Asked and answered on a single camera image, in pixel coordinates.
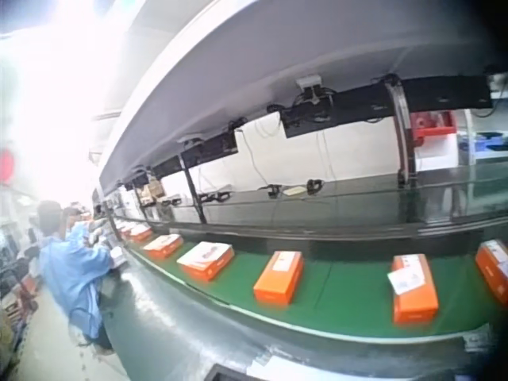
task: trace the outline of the green conveyor belt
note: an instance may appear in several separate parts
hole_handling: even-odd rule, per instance
[[[189,277],[176,263],[196,243],[185,243],[166,260],[152,260],[141,245],[129,245],[157,267],[215,299],[326,333],[379,338],[443,335],[476,329],[492,321],[502,308],[487,289],[473,254],[430,260],[440,302],[438,315],[429,324],[401,327],[392,322],[389,262],[306,260],[293,302],[286,309],[279,309],[258,305],[252,293],[269,255],[235,251],[228,267],[213,282],[203,283]]]

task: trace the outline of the white edge strip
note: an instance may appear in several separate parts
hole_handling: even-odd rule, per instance
[[[166,275],[168,278],[173,279],[176,282],[187,286],[188,288],[190,288],[191,290],[193,290],[195,292],[194,288],[191,285],[184,282],[180,278],[174,276],[173,274],[167,272],[163,268],[157,266],[156,264],[154,264],[152,261],[148,260],[147,258],[144,258],[136,250],[128,248],[128,251],[130,253],[134,254],[137,258],[143,260],[149,266],[155,268],[157,271]],[[279,327],[291,329],[293,331],[298,331],[301,333],[307,333],[309,335],[326,337],[328,339],[334,339],[334,340],[351,341],[351,342],[355,342],[355,343],[364,343],[364,344],[425,344],[425,343],[433,343],[436,341],[445,341],[445,340],[449,340],[449,339],[456,339],[458,337],[462,337],[463,335],[465,335],[467,333],[474,332],[474,330],[471,330],[471,331],[462,331],[462,332],[457,332],[457,333],[448,333],[445,335],[433,335],[433,336],[424,336],[424,337],[404,337],[404,338],[351,336],[351,335],[343,335],[340,333],[319,331],[317,329],[306,328],[306,327],[302,327],[300,325],[293,325],[290,323],[286,323],[284,321],[272,319],[271,317],[266,317],[264,315],[256,314],[252,311],[245,310],[243,308],[234,306],[232,304],[226,304],[226,303],[223,303],[220,301],[216,301],[214,298],[210,298],[210,300],[212,302],[214,302],[215,304],[217,304],[218,306],[221,306],[224,308],[229,308],[233,311],[250,316],[251,318],[265,321],[267,323],[277,325]]]
[[[106,166],[113,150],[134,119],[144,101],[159,85],[160,81],[205,37],[222,23],[239,13],[257,0],[214,0],[193,18],[173,38],[159,54],[152,66],[146,71],[133,94],[125,104],[117,123],[113,127],[108,145],[101,155],[99,174]]]

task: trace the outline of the blue uniform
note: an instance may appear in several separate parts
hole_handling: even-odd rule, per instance
[[[111,267],[110,250],[87,248],[81,241],[46,237],[40,250],[40,272],[69,322],[90,338],[98,337],[102,316],[97,281]]]
[[[65,239],[66,241],[75,241],[81,244],[85,239],[88,239],[89,236],[88,223],[85,221],[78,221],[72,228],[67,230]]]

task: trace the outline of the orange box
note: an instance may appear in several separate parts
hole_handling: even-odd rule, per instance
[[[423,254],[395,256],[392,271],[414,267],[423,276],[424,283],[401,295],[394,295],[394,323],[421,323],[432,321],[439,310],[436,287],[430,267]]]
[[[121,225],[120,227],[120,234],[122,237],[124,237],[125,239],[129,238],[130,237],[130,231],[136,226],[137,224],[135,224],[134,222],[128,222],[127,224],[125,225]]]
[[[146,225],[137,225],[131,229],[129,235],[133,242],[140,244],[152,235],[152,229]]]
[[[499,240],[483,242],[476,253],[476,264],[489,288],[502,304],[508,304],[508,274],[503,272],[499,265],[507,262],[508,251]]]
[[[179,234],[160,236],[143,247],[149,256],[156,260],[168,258],[177,248],[182,246],[183,239]]]
[[[230,244],[200,242],[179,257],[176,262],[188,275],[208,282],[228,264],[233,256],[234,251]]]
[[[287,306],[303,270],[301,252],[275,252],[254,285],[258,302]]]

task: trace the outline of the worker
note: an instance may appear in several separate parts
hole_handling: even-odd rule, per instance
[[[107,222],[105,218],[95,221],[83,221],[83,213],[73,206],[63,209],[63,219],[67,220],[66,238],[68,241],[83,242],[93,245],[102,234],[101,227]]]
[[[40,250],[40,271],[69,324],[83,332],[101,354],[112,352],[98,308],[98,285],[111,269],[110,250],[88,248],[76,235],[66,239],[67,215],[58,202],[42,202],[37,213],[44,235]]]

